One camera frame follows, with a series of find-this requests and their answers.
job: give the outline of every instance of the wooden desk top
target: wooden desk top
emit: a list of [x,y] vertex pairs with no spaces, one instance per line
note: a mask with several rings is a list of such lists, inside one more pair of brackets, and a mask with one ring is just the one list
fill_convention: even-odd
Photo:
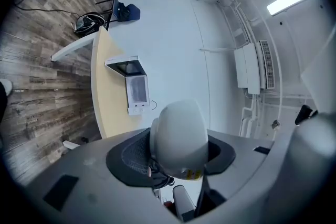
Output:
[[102,138],[134,131],[141,116],[128,115],[125,78],[105,66],[111,57],[123,54],[104,27],[94,38],[91,59],[93,107]]

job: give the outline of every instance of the cable cord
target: cable cord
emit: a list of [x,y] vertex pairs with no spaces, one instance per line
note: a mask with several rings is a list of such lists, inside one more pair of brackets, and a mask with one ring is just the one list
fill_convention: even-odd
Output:
[[67,10],[63,10],[63,9],[40,9],[40,8],[22,8],[22,7],[19,7],[19,4],[21,4],[24,0],[20,0],[19,2],[17,3],[14,3],[14,6],[17,7],[18,9],[21,9],[21,10],[25,10],[25,11],[33,11],[33,10],[39,10],[41,12],[65,12],[65,13],[69,13],[69,14],[76,14],[78,17],[79,14],[78,13],[75,13],[75,12],[69,12]]
[[158,107],[158,103],[156,103],[155,101],[152,100],[152,102],[154,102],[156,104],[156,107],[154,107],[152,110],[156,109]]

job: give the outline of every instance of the black pants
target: black pants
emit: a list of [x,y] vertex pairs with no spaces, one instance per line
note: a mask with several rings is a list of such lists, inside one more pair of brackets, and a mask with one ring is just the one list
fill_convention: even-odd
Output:
[[4,113],[7,107],[7,95],[4,86],[0,82],[0,123],[4,117]]

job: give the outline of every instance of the helmet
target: helmet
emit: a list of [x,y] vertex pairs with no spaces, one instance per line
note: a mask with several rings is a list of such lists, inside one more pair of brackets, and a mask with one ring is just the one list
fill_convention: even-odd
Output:
[[80,16],[76,24],[72,26],[74,32],[81,36],[92,34],[106,23],[104,17],[97,12],[89,12]]

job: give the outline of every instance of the black bag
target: black bag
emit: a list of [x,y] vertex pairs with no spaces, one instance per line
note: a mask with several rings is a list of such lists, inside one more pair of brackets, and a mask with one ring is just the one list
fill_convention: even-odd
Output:
[[174,185],[174,177],[167,175],[160,165],[153,159],[150,159],[149,167],[152,171],[153,188],[159,189],[167,185]]
[[127,22],[130,17],[130,10],[125,7],[124,3],[120,3],[118,5],[118,21],[119,22]]

